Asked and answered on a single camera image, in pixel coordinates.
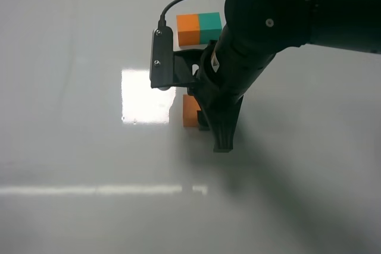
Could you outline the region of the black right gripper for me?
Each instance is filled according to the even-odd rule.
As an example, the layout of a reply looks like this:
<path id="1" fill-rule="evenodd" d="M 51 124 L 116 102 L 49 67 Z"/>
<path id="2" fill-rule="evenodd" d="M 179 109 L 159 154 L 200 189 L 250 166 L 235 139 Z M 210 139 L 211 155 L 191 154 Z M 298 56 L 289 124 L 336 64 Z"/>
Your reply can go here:
<path id="1" fill-rule="evenodd" d="M 276 54 L 234 39 L 219 39 L 204 49 L 186 52 L 191 63 L 199 66 L 196 78 L 200 84 L 187 90 L 201 109 L 197 111 L 198 128 L 213 135 L 214 153 L 229 153 L 243 95 Z"/>

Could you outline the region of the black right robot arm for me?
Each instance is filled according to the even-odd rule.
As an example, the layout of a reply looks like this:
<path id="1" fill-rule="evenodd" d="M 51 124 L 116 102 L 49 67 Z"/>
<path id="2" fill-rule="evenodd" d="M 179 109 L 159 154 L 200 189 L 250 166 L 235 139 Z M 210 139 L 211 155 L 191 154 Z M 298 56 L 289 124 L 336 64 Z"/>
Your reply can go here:
<path id="1" fill-rule="evenodd" d="M 306 44 L 378 54 L 380 0 L 226 0 L 226 24 L 202 53 L 193 94 L 215 152 L 233 148 L 243 95 L 279 52 Z"/>

